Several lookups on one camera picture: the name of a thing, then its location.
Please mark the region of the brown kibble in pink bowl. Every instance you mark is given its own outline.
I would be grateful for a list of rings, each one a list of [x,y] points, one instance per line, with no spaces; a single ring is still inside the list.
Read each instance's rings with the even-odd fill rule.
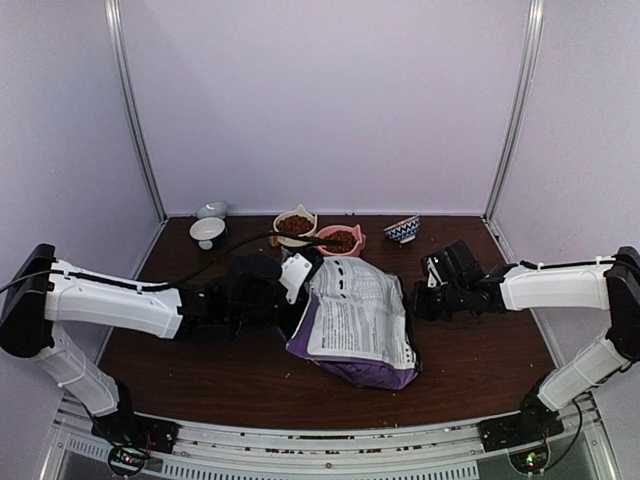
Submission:
[[[358,241],[356,237],[350,232],[346,230],[336,230],[330,233],[326,240],[330,242],[329,245],[325,245],[324,248],[330,252],[335,254],[345,254],[353,250]]]

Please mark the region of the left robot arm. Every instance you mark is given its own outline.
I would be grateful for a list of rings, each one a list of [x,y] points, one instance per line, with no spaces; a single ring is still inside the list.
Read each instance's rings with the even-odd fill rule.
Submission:
[[[42,362],[59,387],[91,415],[105,417],[111,434],[133,444],[143,436],[144,424],[132,413],[125,387],[87,358],[63,323],[117,327],[196,344],[231,341],[286,316],[311,270],[310,261],[299,254],[284,263],[245,255],[202,287],[144,283],[77,268],[56,259],[53,246],[41,244],[1,289],[1,348]]]

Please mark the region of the aluminium frame post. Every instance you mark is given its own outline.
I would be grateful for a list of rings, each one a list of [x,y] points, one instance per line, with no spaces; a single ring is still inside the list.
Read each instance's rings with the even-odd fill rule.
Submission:
[[[116,70],[124,101],[125,118],[129,127],[134,152],[155,216],[159,223],[164,223],[168,219],[168,215],[166,213],[151,164],[139,109],[135,98],[122,23],[121,2],[117,0],[105,0],[104,8],[107,29],[110,36]]]
[[[483,215],[491,223],[497,213],[499,202],[506,186],[509,169],[513,161],[521,133],[527,100],[531,92],[539,57],[545,13],[544,0],[531,0],[525,29],[522,55],[516,82],[511,113],[501,149],[498,168]]]

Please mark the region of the right aluminium frame post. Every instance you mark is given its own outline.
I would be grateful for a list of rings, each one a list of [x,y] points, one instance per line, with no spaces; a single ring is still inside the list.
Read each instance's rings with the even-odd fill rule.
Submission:
[[[539,57],[545,13],[544,0],[531,0],[525,29],[522,55],[516,82],[511,113],[501,149],[498,168],[483,215],[491,223],[497,213],[499,202],[506,186],[509,169],[513,161],[521,133],[527,100],[531,92]]]

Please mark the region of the cream cat-ear pet bowl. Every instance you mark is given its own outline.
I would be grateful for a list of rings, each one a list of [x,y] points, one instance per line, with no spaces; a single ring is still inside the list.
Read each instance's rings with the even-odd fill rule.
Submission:
[[[299,204],[294,210],[278,215],[273,221],[273,230],[309,237],[315,235],[317,223],[318,217]]]

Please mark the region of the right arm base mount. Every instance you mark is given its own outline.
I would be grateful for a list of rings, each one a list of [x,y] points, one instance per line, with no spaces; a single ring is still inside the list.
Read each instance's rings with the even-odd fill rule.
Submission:
[[[486,452],[540,442],[564,432],[558,412],[550,410],[538,398],[541,384],[542,380],[539,380],[529,390],[518,412],[483,420],[478,424]]]

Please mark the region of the purple pet food bag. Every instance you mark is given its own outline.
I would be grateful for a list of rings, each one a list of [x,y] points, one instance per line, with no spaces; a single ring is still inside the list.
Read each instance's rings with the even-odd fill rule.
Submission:
[[[358,257],[327,257],[308,282],[286,351],[360,388],[400,391],[421,373],[401,279]]]

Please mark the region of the light blue striped bowl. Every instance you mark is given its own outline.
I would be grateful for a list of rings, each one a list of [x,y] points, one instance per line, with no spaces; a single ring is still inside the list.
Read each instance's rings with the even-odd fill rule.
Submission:
[[[209,202],[199,207],[195,213],[198,220],[204,218],[219,218],[224,220],[229,213],[230,205],[226,201]]]

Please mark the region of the pink cat-ear pet bowl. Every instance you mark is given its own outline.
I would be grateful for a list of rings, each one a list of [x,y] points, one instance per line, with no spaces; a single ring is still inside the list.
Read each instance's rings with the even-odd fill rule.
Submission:
[[[366,235],[359,224],[330,225],[319,230],[317,236],[329,241],[329,245],[318,247],[324,256],[358,257],[366,246]]]

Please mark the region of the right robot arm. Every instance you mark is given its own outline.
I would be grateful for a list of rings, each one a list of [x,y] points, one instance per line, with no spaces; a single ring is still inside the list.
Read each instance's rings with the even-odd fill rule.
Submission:
[[[480,316],[536,308],[605,311],[610,325],[567,365],[551,372],[513,419],[519,440],[535,440],[557,412],[584,392],[639,360],[639,253],[623,246],[612,256],[544,264],[522,261],[481,268],[468,245],[457,241],[422,261],[424,278],[412,293],[413,316],[449,321],[457,312]]]

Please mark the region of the navy white-dotted bowl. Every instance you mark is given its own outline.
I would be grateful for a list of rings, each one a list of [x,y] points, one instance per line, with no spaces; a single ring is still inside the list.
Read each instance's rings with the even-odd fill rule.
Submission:
[[[227,226],[224,220],[207,217],[197,220],[189,229],[190,237],[201,250],[220,250],[227,244]]]

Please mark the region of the brown kibble in cream bowl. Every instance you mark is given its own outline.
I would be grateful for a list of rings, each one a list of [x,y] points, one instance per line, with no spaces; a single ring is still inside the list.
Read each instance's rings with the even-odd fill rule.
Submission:
[[[291,215],[284,217],[277,223],[277,229],[282,232],[294,233],[297,235],[306,234],[314,227],[314,223],[307,217]]]

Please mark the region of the left aluminium frame post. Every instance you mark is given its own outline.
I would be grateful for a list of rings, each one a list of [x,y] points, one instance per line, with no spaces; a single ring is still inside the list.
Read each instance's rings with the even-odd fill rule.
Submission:
[[[159,223],[164,223],[168,219],[168,215],[166,213],[151,164],[139,109],[135,98],[122,23],[121,2],[117,0],[105,0],[104,8],[107,29],[110,36],[116,70],[124,101],[125,118],[129,127],[134,152],[155,216]]]

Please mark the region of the blue zigzag patterned bowl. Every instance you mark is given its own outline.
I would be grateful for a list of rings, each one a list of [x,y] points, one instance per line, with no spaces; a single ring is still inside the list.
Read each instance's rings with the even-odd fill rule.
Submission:
[[[414,215],[386,227],[383,232],[389,240],[399,244],[405,244],[416,238],[420,226],[420,216]]]

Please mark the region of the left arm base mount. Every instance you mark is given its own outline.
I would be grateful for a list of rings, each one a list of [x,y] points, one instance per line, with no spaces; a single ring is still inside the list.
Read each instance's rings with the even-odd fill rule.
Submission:
[[[119,380],[115,384],[119,395],[117,409],[104,416],[91,415],[92,434],[112,445],[170,454],[178,437],[179,425],[173,421],[136,414],[128,387]]]

